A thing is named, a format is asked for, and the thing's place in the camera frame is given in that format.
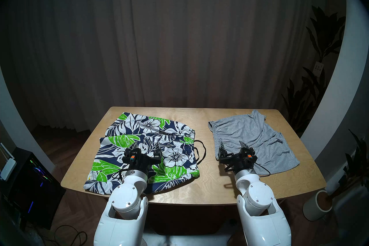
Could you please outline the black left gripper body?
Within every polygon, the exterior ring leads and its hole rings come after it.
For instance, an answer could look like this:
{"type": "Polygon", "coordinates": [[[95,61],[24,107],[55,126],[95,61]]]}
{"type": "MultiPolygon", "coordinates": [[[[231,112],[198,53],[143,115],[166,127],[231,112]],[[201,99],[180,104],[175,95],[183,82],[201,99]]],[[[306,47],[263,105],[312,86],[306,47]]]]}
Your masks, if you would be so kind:
{"type": "Polygon", "coordinates": [[[161,157],[155,158],[155,150],[153,156],[149,157],[143,154],[141,149],[139,153],[131,153],[130,149],[124,152],[123,163],[128,164],[127,171],[138,170],[141,172],[149,172],[149,168],[152,165],[158,165],[161,163],[161,157]]]}

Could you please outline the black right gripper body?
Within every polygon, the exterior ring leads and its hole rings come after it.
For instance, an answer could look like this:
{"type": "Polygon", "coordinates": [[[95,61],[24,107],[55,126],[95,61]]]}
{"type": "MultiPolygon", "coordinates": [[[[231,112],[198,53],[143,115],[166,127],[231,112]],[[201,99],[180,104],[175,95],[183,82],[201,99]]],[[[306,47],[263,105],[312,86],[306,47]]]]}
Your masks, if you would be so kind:
{"type": "Polygon", "coordinates": [[[224,171],[237,174],[242,170],[254,170],[254,164],[257,161],[257,156],[253,148],[246,149],[241,148],[239,153],[228,153],[227,155],[221,155],[221,148],[218,152],[220,164],[226,165],[224,171]]]}

